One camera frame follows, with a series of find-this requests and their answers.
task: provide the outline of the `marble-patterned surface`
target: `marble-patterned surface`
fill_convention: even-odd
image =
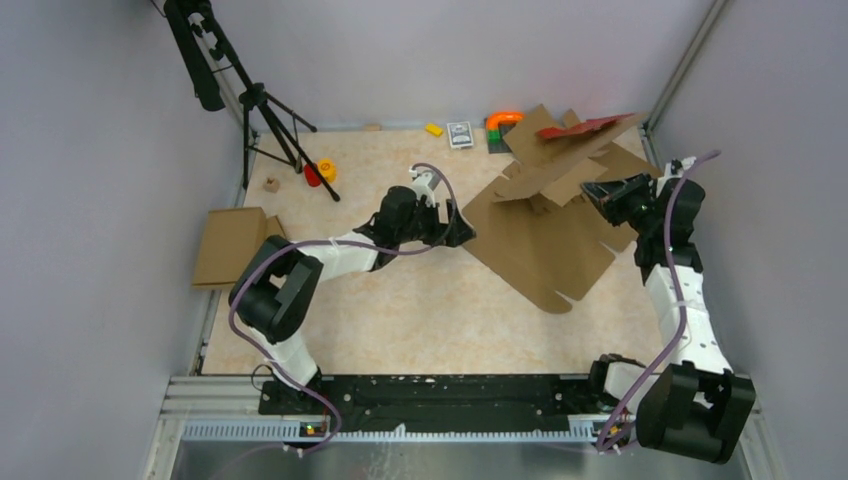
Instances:
[[[279,215],[295,240],[340,235],[365,223],[390,186],[408,184],[416,162],[442,169],[463,205],[511,161],[511,155],[488,155],[485,132],[474,133],[477,146],[463,151],[424,130],[301,134],[313,160],[335,162],[333,187],[342,201],[258,155],[245,205]],[[635,130],[617,141],[644,158]],[[261,148],[282,155],[268,135]],[[279,192],[262,190],[269,176],[280,179]],[[446,195],[442,187],[438,192]],[[564,315],[540,311],[462,248],[399,258],[379,272],[322,283],[304,337],[322,371],[337,374],[580,373],[608,352],[647,362],[661,345],[633,249]],[[263,359],[229,331],[225,299],[203,371],[249,373]]]

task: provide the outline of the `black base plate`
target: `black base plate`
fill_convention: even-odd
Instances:
[[[334,375],[310,387],[339,409],[342,431],[385,432],[402,423],[409,432],[564,431],[568,415],[599,413],[605,403],[585,375]],[[262,394],[261,415],[326,413],[276,380]]]

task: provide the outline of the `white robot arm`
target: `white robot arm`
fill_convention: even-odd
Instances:
[[[636,414],[639,443],[724,463],[733,453],[756,393],[750,379],[733,374],[713,334],[704,304],[703,266],[690,242],[705,194],[692,181],[682,185],[669,220],[682,301],[672,283],[663,243],[664,215],[672,190],[694,164],[695,157],[674,160],[659,179],[640,174],[620,181],[586,183],[583,191],[608,222],[616,226],[627,222],[638,233],[635,263],[657,312],[663,343],[671,348],[666,369],[647,377],[627,399],[627,410]],[[687,318],[682,335],[678,332],[681,306]],[[644,372],[644,365],[638,362],[603,355],[592,366],[590,382],[621,400]]]
[[[268,360],[279,364],[299,385],[309,384],[318,373],[300,331],[318,283],[348,273],[378,270],[396,257],[403,243],[422,241],[430,247],[457,247],[474,238],[474,230],[450,200],[446,202],[448,223],[440,223],[434,193],[439,176],[432,170],[412,169],[410,174],[412,184],[390,188],[380,211],[368,223],[328,241],[305,242],[311,244],[284,254],[245,290],[237,305],[236,312],[250,335],[270,354]],[[230,293],[230,304],[253,271],[289,245],[281,237],[266,240]],[[284,283],[280,286],[274,277],[284,278]],[[297,388],[276,370],[274,374]]]

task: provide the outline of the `zip tie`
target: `zip tie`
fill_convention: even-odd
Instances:
[[[694,300],[680,300],[678,302],[672,302],[671,312],[674,313],[674,311],[678,310],[680,307],[686,307],[698,312],[709,313],[706,309],[701,308],[701,306],[703,306],[703,303],[695,303]]]
[[[336,267],[339,266],[339,261],[341,260],[342,252],[339,248],[339,244],[336,242],[336,239],[334,237],[328,238],[327,241],[329,241],[330,246],[333,247],[333,264],[329,270],[335,273]]]

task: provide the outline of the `flattened cardboard box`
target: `flattened cardboard box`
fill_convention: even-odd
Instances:
[[[612,264],[610,249],[621,252],[636,238],[628,226],[610,226],[582,196],[580,183],[659,175],[611,143],[642,118],[634,114],[577,138],[545,142],[536,132],[562,125],[544,106],[531,111],[504,137],[518,162],[462,211],[477,230],[466,250],[540,309],[570,311],[568,299],[582,299]],[[569,111],[563,123],[580,122]]]
[[[285,231],[276,215],[266,218],[260,207],[212,210],[203,229],[192,287],[232,287],[271,235],[285,237]]]

